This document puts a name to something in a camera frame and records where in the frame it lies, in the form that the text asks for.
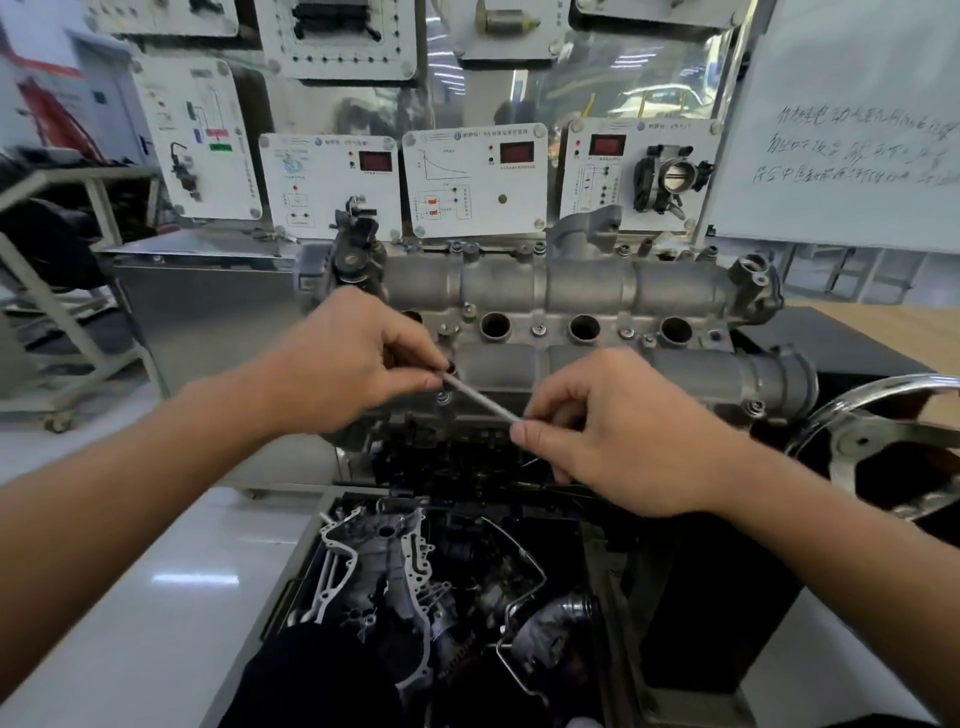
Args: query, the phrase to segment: metal frame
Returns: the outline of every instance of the metal frame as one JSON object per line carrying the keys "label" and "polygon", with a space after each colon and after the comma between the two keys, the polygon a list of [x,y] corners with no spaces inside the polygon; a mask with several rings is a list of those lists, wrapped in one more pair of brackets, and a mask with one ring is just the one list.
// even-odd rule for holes
{"label": "metal frame", "polygon": [[[145,167],[89,167],[78,169],[44,169],[0,193],[0,212],[35,196],[51,184],[82,183],[93,205],[100,226],[101,244],[115,247],[123,244],[113,209],[110,207],[107,180],[130,180],[155,177],[154,170]],[[32,356],[37,368],[54,363],[88,363],[93,371],[85,375],[37,377],[0,400],[0,412],[35,412],[47,415],[45,426],[57,432],[69,428],[72,419],[70,407],[101,382],[106,381],[124,367],[140,358],[140,352],[131,346],[118,354],[105,353],[74,318],[74,313],[58,298],[57,294],[31,267],[10,239],[0,233],[0,260],[19,279],[44,314],[56,324],[73,342],[80,355],[66,357]]]}

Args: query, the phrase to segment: whiteboard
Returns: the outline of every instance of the whiteboard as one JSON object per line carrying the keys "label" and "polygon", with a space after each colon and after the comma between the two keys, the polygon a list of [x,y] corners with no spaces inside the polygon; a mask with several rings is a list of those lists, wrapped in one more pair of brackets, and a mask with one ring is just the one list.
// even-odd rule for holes
{"label": "whiteboard", "polygon": [[779,0],[721,154],[717,235],[960,253],[960,2]]}

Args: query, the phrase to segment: digital display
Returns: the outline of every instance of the digital display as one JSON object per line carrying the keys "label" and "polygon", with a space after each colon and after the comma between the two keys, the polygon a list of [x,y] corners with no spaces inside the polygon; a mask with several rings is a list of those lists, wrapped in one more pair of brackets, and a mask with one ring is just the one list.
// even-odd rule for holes
{"label": "digital display", "polygon": [[360,169],[364,172],[393,172],[394,160],[390,152],[361,152]]}
{"label": "digital display", "polygon": [[598,157],[623,157],[625,134],[596,133],[590,137],[590,154]]}
{"label": "digital display", "polygon": [[532,141],[511,141],[500,145],[501,164],[526,164],[534,160]]}

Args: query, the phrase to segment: hand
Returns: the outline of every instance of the hand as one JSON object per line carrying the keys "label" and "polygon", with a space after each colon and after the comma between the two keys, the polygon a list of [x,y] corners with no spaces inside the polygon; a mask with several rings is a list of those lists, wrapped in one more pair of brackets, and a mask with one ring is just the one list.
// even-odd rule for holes
{"label": "hand", "polygon": [[447,366],[422,324],[345,286],[228,376],[253,394],[256,416],[278,436],[333,432],[397,395],[440,389],[429,370]]}
{"label": "hand", "polygon": [[[629,349],[602,349],[549,376],[514,442],[641,516],[715,511],[760,446]],[[583,432],[570,429],[586,417]]]}

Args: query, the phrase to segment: engine block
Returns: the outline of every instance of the engine block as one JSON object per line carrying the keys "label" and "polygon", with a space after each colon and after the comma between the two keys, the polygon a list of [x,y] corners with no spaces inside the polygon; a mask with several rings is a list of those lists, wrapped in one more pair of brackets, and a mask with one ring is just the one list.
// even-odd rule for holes
{"label": "engine block", "polygon": [[[357,285],[422,322],[462,381],[517,414],[538,382],[598,347],[634,349],[735,425],[790,423],[816,401],[816,373],[797,352],[735,349],[732,328],[765,323],[783,306],[780,278],[762,256],[730,269],[716,264],[715,249],[659,260],[652,241],[621,240],[618,206],[565,217],[542,241],[454,240],[405,252],[376,242],[372,218],[338,221],[332,245],[304,246],[303,308]],[[433,447],[505,430],[460,393],[441,392],[393,400],[330,439],[349,450],[396,436]]]}

